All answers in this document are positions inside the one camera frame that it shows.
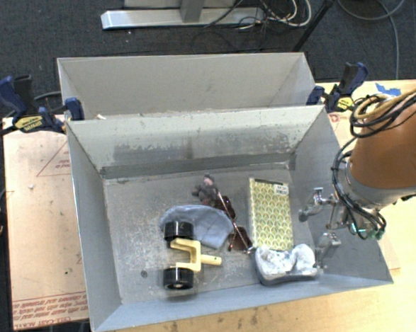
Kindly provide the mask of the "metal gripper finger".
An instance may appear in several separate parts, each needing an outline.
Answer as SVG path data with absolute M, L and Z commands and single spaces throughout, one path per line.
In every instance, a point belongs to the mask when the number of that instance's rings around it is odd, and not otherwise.
M 330 250 L 342 245 L 338 235 L 334 231 L 324 232 L 315 247 L 315 264 L 318 269 L 323 269 L 323 259 Z
M 335 194 L 331 193 L 329 197 L 323 195 L 323 187 L 313 189 L 313 194 L 310 196 L 306 205 L 298 211 L 298 221 L 306 222 L 310 217 L 318 215 L 322 212 L 325 206 L 335 206 L 337 199 Z

